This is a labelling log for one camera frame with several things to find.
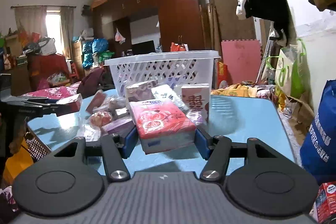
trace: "white plastic basket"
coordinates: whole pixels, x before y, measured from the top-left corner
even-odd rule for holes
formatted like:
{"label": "white plastic basket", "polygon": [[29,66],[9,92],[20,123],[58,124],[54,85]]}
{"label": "white plastic basket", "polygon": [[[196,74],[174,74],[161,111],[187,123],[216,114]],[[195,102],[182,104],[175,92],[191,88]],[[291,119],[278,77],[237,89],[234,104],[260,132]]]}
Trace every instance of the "white plastic basket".
{"label": "white plastic basket", "polygon": [[219,58],[217,51],[164,52],[109,59],[105,65],[110,66],[115,89],[123,96],[126,86],[154,77],[172,88],[180,84],[211,86],[215,58]]}

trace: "wooden wardrobe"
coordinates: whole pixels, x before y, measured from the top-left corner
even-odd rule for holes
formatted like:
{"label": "wooden wardrobe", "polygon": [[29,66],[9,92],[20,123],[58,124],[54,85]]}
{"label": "wooden wardrobe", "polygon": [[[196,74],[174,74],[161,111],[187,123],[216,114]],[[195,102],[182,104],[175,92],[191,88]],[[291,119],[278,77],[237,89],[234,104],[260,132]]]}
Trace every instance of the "wooden wardrobe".
{"label": "wooden wardrobe", "polygon": [[122,51],[131,49],[130,21],[156,13],[164,52],[170,51],[172,42],[186,43],[189,50],[204,50],[200,6],[205,9],[205,0],[108,0],[93,9],[94,36],[104,37],[106,28],[113,28],[115,34],[118,28],[126,42],[109,42],[110,50],[120,57]]}

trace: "black round pad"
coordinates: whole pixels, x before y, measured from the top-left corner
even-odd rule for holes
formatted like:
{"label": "black round pad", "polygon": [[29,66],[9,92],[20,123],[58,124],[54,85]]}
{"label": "black round pad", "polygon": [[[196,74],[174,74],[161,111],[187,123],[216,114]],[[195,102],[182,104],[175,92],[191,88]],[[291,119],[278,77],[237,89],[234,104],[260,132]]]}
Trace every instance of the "black round pad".
{"label": "black round pad", "polygon": [[228,176],[226,192],[249,212],[268,217],[289,217],[311,209],[317,183],[295,164],[263,159],[247,164]]}
{"label": "black round pad", "polygon": [[13,184],[16,203],[24,211],[62,217],[91,206],[103,193],[100,174],[67,158],[43,159],[20,173]]}

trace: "pink blanket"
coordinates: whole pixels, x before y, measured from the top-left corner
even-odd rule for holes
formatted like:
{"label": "pink blanket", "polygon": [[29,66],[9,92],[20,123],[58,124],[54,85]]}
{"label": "pink blanket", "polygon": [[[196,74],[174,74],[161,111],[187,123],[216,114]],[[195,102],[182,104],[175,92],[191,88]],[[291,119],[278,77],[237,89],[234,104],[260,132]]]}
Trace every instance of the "pink blanket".
{"label": "pink blanket", "polygon": [[78,86],[81,82],[77,82],[71,86],[60,86],[45,90],[37,90],[23,94],[23,96],[47,97],[49,99],[63,99],[77,94]]}

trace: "checkered cloth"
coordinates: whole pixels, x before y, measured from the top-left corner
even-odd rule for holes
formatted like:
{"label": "checkered cloth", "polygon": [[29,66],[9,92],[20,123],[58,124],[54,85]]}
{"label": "checkered cloth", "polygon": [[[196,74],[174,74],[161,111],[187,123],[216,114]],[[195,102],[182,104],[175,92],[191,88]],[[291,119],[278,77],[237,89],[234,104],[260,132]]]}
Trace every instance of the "checkered cloth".
{"label": "checkered cloth", "polygon": [[25,140],[28,146],[28,152],[34,161],[38,161],[48,154],[40,142],[30,133],[25,135]]}

